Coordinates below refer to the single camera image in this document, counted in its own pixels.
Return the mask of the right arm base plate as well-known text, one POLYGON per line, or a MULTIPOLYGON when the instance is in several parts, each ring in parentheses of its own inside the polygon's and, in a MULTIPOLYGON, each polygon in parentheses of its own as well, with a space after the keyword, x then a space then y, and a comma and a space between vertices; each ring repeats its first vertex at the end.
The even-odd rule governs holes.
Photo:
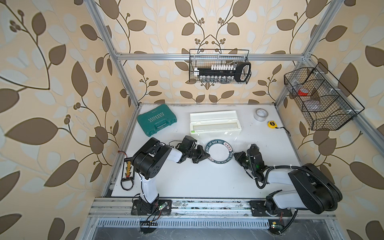
POLYGON ((249 201, 253 217, 292 217, 292 211, 288 209, 280 209, 269 200, 253 200, 249 201))

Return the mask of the white plate dark green rim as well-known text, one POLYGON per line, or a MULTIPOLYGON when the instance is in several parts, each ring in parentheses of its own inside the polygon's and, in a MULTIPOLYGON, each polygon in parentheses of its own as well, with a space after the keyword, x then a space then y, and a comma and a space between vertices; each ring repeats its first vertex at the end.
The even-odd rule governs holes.
POLYGON ((226 164, 234 156, 232 146, 227 141, 220 139, 209 141, 205 146, 205 151, 210 154, 208 159, 215 164, 226 164))

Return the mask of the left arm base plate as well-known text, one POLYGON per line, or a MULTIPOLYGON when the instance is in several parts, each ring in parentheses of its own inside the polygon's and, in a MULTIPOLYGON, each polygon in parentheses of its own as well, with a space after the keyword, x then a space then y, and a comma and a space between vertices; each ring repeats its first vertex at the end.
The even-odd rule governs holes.
POLYGON ((162 212, 162 215, 169 216, 172 211, 172 200, 158 200, 153 203, 147 203, 144 199, 138 198, 133 201, 131 210, 132 216, 149 216, 157 212, 162 212))

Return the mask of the white plastic wrap dispenser box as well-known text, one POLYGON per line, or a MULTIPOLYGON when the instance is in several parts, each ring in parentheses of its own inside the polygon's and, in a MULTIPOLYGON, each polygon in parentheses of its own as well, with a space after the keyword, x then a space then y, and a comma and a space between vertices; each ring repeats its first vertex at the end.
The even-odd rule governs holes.
POLYGON ((240 133, 242 127, 238 119, 237 112, 217 111, 190 114, 191 134, 221 133, 230 132, 240 133))

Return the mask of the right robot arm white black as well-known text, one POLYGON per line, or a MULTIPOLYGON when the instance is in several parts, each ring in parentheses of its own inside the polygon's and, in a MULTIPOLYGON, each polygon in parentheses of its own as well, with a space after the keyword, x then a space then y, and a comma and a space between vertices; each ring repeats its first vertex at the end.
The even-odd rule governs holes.
POLYGON ((336 210, 343 199, 339 188, 313 164, 267 166, 255 144, 246 152, 234 153, 234 158, 260 190, 271 184, 294 187, 274 191, 264 201, 250 201, 258 216, 274 217, 291 209, 319 215, 336 210))

